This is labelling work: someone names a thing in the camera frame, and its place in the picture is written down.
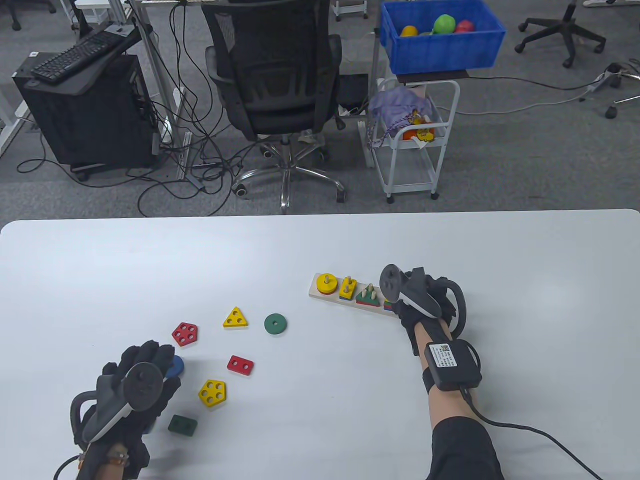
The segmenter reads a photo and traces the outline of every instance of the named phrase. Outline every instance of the green ball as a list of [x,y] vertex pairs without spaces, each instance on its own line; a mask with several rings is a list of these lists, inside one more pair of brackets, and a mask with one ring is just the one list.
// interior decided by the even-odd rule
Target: green ball
[[456,31],[456,19],[451,15],[441,15],[433,24],[433,32],[439,34],[454,33]]

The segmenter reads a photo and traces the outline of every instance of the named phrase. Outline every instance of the yellow ball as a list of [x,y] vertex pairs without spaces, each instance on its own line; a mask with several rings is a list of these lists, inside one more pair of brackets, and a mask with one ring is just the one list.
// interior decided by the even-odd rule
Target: yellow ball
[[413,25],[407,25],[402,29],[400,36],[418,36],[418,29]]

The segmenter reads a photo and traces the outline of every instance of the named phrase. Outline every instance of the white label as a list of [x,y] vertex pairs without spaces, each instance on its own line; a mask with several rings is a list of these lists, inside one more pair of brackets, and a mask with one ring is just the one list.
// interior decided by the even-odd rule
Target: white label
[[433,360],[436,362],[438,368],[442,367],[457,367],[458,363],[451,353],[449,344],[446,343],[434,343],[429,345]]

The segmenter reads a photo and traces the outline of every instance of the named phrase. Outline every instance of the gray carpet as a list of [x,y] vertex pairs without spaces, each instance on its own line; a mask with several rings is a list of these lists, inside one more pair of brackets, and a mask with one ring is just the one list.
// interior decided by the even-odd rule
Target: gray carpet
[[[372,53],[372,36],[377,2],[369,20],[357,15],[330,23],[332,32],[343,38],[343,73],[367,72]],[[523,37],[518,23],[526,17],[561,17],[567,0],[488,0],[492,10],[508,28],[495,68],[474,72],[479,76],[520,76],[538,81],[573,86],[588,83],[610,62],[640,56],[640,7],[577,10],[579,24],[608,38],[603,54],[594,54],[591,42],[578,41],[578,58],[566,70],[561,37],[555,36],[530,44],[522,55],[513,46]],[[173,38],[168,29],[168,9],[149,9],[161,39],[161,51],[175,71]],[[189,8],[186,31],[187,47],[204,67],[204,49],[211,37],[198,8]],[[17,103],[10,76],[30,51],[56,51],[69,46],[72,36],[64,13],[50,15],[45,8],[29,6],[20,11],[23,30],[10,28],[9,16],[0,7],[0,88]],[[178,14],[181,25],[181,13]],[[143,68],[148,69],[141,50]],[[200,97],[198,111],[208,108],[209,94],[205,81],[188,62],[181,65],[182,77]],[[148,81],[150,92],[156,87]],[[541,101],[569,99],[576,92],[559,92],[514,81],[461,81],[462,111],[512,109]],[[292,187],[292,213],[361,213],[417,211],[481,211],[528,209],[598,209],[640,207],[640,156],[637,131],[640,125],[638,104],[621,108],[615,120],[603,116],[608,103],[625,93],[640,92],[640,83],[623,83],[620,90],[610,88],[592,93],[585,102],[542,107],[512,115],[458,116],[440,179],[440,199],[428,194],[396,195],[388,205],[377,173],[365,167],[355,124],[342,132],[333,122],[327,124],[326,139],[331,153],[323,168],[338,177],[348,189],[345,204],[335,203],[335,191],[312,180],[295,182]],[[204,122],[213,126],[220,113],[213,112]],[[221,126],[227,124],[223,117]],[[229,127],[218,136],[226,155],[248,142]],[[74,184],[53,165],[44,165],[29,174],[19,174],[16,165],[27,158],[40,157],[38,133],[28,125],[14,139],[0,158],[0,226],[17,219],[36,218],[110,218],[139,216],[138,195],[148,187],[136,181],[113,188],[91,189]],[[252,151],[246,166],[262,164]],[[175,177],[175,167],[167,166],[154,174],[158,179]],[[122,172],[93,178],[96,185],[124,180]],[[152,190],[142,201],[142,209],[151,216],[199,216],[213,211],[225,199],[228,184],[217,195],[198,195],[192,200],[176,200],[161,188]],[[253,182],[244,198],[233,195],[220,209],[220,215],[276,214],[279,211],[278,182]],[[178,185],[180,195],[192,190]]]

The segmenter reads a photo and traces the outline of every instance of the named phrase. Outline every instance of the black keyboard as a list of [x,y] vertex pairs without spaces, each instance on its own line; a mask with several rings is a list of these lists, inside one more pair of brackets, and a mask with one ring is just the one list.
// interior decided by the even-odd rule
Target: black keyboard
[[74,75],[102,55],[116,49],[124,40],[125,37],[115,33],[98,32],[39,64],[31,70],[31,73],[34,77],[47,83],[62,82],[62,80]]

